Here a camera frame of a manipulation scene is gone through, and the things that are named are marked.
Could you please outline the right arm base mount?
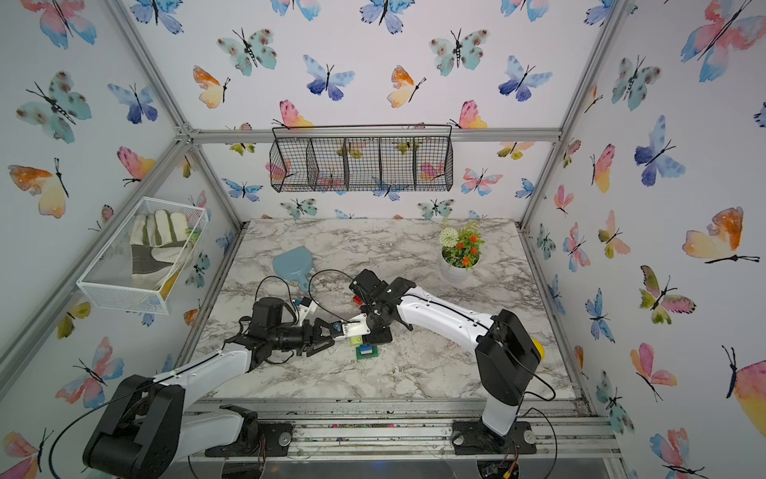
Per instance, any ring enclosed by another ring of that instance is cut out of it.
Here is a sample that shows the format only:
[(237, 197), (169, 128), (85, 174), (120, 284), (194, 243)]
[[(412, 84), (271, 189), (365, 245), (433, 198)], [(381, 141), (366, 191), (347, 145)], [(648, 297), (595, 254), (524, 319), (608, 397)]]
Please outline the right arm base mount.
[(537, 453), (537, 437), (527, 421), (516, 421), (505, 435), (498, 435), (481, 420), (455, 421), (451, 444), (456, 455)]

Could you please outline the green long lego brick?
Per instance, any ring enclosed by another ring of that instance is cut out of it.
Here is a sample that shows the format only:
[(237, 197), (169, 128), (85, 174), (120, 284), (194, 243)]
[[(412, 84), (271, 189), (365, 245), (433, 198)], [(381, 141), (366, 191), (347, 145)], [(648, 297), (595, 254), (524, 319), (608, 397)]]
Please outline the green long lego brick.
[(377, 345), (358, 345), (355, 349), (356, 359), (369, 359), (379, 357), (379, 350)]

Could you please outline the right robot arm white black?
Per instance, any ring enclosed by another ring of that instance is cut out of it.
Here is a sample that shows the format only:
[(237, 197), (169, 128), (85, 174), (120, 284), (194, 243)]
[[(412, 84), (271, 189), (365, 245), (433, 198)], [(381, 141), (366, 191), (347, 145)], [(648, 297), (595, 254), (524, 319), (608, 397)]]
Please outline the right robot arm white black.
[(477, 313), (435, 297), (409, 279), (387, 283), (370, 269), (351, 279), (349, 289), (362, 301), (361, 315), (376, 341), (389, 340), (390, 325), (401, 323), (407, 329), (428, 329), (474, 352), (488, 393), (482, 424), (498, 438), (511, 432), (543, 359), (542, 347), (512, 311)]

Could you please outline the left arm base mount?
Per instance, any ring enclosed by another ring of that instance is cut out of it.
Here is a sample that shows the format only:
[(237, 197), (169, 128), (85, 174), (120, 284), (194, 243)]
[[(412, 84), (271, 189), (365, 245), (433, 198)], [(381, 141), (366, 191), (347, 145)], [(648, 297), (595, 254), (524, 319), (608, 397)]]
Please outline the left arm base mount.
[(294, 426), (288, 422), (263, 422), (256, 411), (233, 404), (224, 405), (221, 411), (239, 415), (243, 421), (237, 438), (205, 451), (205, 457), (287, 457), (292, 442)]

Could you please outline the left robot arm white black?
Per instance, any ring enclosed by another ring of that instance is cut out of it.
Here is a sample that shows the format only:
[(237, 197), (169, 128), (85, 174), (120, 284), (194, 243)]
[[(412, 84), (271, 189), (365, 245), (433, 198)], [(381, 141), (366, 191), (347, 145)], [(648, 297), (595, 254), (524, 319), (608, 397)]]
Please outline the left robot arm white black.
[(285, 325), (287, 310), (281, 299), (260, 299), (221, 349), (154, 377), (123, 380), (85, 446), (84, 464), (120, 478), (159, 478), (174, 462), (208, 450), (265, 457), (272, 442), (256, 412), (235, 405), (197, 416), (187, 411), (212, 390), (268, 363), (275, 351), (311, 356), (332, 347), (343, 332), (339, 321), (323, 319)]

